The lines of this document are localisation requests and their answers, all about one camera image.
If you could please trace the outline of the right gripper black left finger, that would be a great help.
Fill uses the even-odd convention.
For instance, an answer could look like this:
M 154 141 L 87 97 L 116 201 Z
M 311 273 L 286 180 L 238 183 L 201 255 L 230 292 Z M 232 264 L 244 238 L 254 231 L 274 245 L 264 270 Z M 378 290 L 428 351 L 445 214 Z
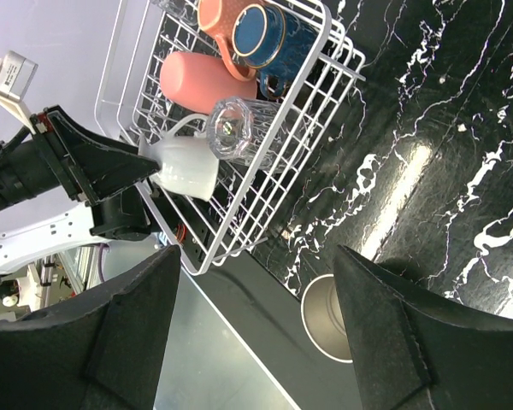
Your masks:
M 0 321 L 0 409 L 151 409 L 180 247 L 16 321 Z

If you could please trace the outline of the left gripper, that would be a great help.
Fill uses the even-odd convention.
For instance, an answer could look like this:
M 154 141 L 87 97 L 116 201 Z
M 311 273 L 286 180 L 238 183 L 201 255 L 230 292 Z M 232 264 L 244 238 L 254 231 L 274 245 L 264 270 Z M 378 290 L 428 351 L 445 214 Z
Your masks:
M 0 142 L 0 212 L 61 186 L 70 199 L 103 202 L 159 170 L 128 143 L 91 132 L 59 106 Z

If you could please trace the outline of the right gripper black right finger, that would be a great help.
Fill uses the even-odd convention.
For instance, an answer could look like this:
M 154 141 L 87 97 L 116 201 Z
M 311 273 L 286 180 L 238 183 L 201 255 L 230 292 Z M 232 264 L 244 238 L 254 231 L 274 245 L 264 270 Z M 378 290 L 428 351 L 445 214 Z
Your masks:
M 513 409 L 513 319 L 445 299 L 346 246 L 333 276 L 365 409 Z

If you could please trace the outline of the light blue plastic cup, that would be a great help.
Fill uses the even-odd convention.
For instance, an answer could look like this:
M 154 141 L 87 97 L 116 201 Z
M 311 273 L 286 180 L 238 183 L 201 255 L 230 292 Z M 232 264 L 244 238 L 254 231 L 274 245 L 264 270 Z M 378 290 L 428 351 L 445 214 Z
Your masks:
M 194 120 L 206 121 L 204 114 L 189 114 L 172 129 L 163 132 L 160 141 L 150 144 L 139 140 L 139 154 L 158 163 L 160 169 L 150 181 L 166 191 L 209 201 L 215 190 L 219 160 L 209 148 L 204 132 L 178 136 L 176 132 Z

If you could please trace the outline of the steel metal cup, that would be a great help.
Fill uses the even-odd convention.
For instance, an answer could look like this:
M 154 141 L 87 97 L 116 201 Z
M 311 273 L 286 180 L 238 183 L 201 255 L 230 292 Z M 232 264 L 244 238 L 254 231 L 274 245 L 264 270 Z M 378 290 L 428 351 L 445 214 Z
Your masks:
M 301 319 L 309 340 L 326 357 L 353 362 L 332 274 L 314 278 L 304 290 Z

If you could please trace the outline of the pink plastic cup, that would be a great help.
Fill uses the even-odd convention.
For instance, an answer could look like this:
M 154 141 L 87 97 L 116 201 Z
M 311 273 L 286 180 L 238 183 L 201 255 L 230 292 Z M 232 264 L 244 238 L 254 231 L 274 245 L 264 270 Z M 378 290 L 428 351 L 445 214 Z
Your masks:
M 172 52 L 162 63 L 159 81 L 168 100 L 200 114 L 210 114 L 222 99 L 257 97 L 254 79 L 235 79 L 220 58 L 201 53 Z

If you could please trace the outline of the clear glass tumbler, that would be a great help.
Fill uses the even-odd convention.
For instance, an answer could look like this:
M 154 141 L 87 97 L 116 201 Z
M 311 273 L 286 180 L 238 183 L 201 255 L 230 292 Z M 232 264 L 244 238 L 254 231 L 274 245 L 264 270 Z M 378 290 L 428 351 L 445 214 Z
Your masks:
M 248 167 L 261 148 L 281 104 L 258 99 L 229 97 L 214 106 L 205 124 L 205 136 L 213 154 L 222 161 Z M 300 141 L 307 131 L 298 112 L 290 109 L 264 154 L 260 169 L 283 172 L 297 166 L 306 149 Z

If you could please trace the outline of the salmon ceramic mug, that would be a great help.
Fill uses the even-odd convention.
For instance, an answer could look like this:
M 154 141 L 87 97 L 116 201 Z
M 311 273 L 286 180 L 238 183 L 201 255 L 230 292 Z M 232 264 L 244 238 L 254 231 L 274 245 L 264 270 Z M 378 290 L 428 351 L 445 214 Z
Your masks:
M 252 4 L 264 5 L 264 2 L 250 0 L 201 0 L 198 2 L 200 30 L 215 40 L 227 71 L 235 79 L 244 82 L 254 79 L 257 71 L 234 63 L 231 56 L 232 32 L 240 13 Z

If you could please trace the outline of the dark blue glass mug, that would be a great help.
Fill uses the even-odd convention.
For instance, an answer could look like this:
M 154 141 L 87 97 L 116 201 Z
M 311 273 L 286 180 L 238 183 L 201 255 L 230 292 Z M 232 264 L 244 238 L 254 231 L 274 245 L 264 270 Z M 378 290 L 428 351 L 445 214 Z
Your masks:
M 275 4 L 245 7 L 232 33 L 234 51 L 257 70 L 260 92 L 268 99 L 285 95 L 316 39 L 310 24 Z

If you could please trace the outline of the small clear faceted glass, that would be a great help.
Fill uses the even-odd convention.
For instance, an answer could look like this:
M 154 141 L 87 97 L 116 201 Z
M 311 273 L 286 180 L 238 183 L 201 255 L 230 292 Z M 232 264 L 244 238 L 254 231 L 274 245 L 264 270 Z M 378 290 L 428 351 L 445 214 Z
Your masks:
M 150 0 L 150 3 L 188 26 L 198 25 L 198 1 Z

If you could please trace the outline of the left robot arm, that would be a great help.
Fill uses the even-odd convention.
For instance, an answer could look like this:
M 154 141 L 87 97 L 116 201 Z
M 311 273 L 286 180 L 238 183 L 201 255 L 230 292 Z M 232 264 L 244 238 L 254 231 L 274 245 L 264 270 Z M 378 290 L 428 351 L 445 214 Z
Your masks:
M 85 129 L 60 106 L 30 118 L 0 142 L 0 211 L 57 187 L 77 204 L 17 230 L 0 232 L 0 277 L 45 256 L 150 234 L 135 184 L 159 170 L 130 144 Z

